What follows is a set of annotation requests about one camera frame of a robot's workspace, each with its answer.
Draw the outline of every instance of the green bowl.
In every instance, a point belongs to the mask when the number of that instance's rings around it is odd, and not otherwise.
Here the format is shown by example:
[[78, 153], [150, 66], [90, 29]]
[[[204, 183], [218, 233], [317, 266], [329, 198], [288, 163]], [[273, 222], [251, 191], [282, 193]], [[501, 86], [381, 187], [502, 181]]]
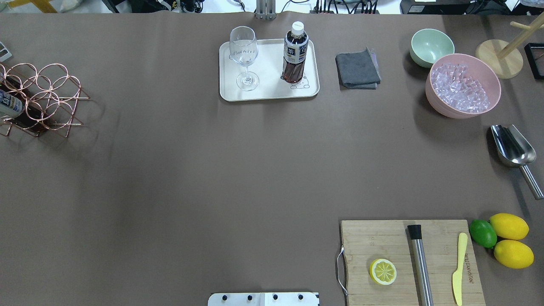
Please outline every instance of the green bowl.
[[435, 29], [422, 29], [412, 36], [410, 56], [421, 67], [431, 66], [441, 57], [455, 53], [453, 41]]

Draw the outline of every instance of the brown table surface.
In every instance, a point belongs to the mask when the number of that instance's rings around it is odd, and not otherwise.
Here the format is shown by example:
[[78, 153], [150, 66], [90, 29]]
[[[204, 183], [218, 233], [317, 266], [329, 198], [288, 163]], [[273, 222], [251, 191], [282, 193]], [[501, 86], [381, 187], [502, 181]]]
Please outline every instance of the brown table surface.
[[[544, 201], [503, 166], [491, 124], [516, 124], [544, 152], [544, 83], [524, 67], [498, 106], [449, 119], [408, 54], [421, 28], [474, 54], [533, 17], [237, 14], [0, 14], [7, 64], [63, 63], [94, 99], [64, 140], [0, 139], [4, 305], [206, 305], [212, 292], [314, 291], [344, 304], [335, 275], [344, 219], [523, 217], [535, 263], [475, 247], [488, 305], [544, 301]], [[218, 49], [230, 29], [281, 38], [302, 20], [321, 90], [229, 103]], [[544, 31], [530, 41], [542, 42]], [[335, 55], [372, 47], [378, 90], [339, 85]], [[544, 187], [544, 160], [531, 169]]]

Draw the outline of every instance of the black muddler tip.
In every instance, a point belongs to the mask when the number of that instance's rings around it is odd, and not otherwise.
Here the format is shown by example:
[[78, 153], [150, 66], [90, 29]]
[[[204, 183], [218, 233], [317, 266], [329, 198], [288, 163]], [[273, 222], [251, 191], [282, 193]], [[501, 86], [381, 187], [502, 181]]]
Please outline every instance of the black muddler tip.
[[420, 224], [408, 225], [408, 233], [410, 233], [411, 240], [421, 239], [421, 225]]

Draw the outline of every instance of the cutting board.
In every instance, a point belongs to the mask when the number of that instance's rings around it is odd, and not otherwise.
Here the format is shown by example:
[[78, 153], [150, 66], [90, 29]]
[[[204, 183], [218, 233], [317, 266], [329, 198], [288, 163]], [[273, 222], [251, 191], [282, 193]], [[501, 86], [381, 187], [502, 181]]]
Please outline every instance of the cutting board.
[[[459, 233], [468, 235], [466, 220], [344, 220], [341, 231], [348, 306], [421, 305], [412, 244], [406, 230], [410, 224], [421, 224], [434, 305], [456, 305], [452, 274], [457, 269]], [[379, 285], [370, 278], [370, 264], [377, 258], [388, 259], [397, 268], [393, 284]], [[462, 300], [467, 306], [485, 305], [470, 238], [463, 266]]]

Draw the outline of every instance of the wooden stand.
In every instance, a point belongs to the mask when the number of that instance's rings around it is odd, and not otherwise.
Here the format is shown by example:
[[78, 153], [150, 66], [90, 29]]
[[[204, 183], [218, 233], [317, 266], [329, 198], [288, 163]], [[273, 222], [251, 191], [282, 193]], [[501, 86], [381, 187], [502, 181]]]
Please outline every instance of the wooden stand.
[[476, 48], [476, 57], [489, 65], [499, 78], [513, 78], [521, 71], [523, 58], [517, 47], [544, 25], [544, 13], [540, 14], [529, 26], [517, 22], [510, 24], [524, 29], [512, 42], [491, 39], [482, 42]]
[[31, 3], [34, 4], [42, 13], [58, 13], [57, 10], [49, 3], [51, 0], [13, 0], [8, 2], [8, 5], [12, 8], [19, 7], [21, 5]]

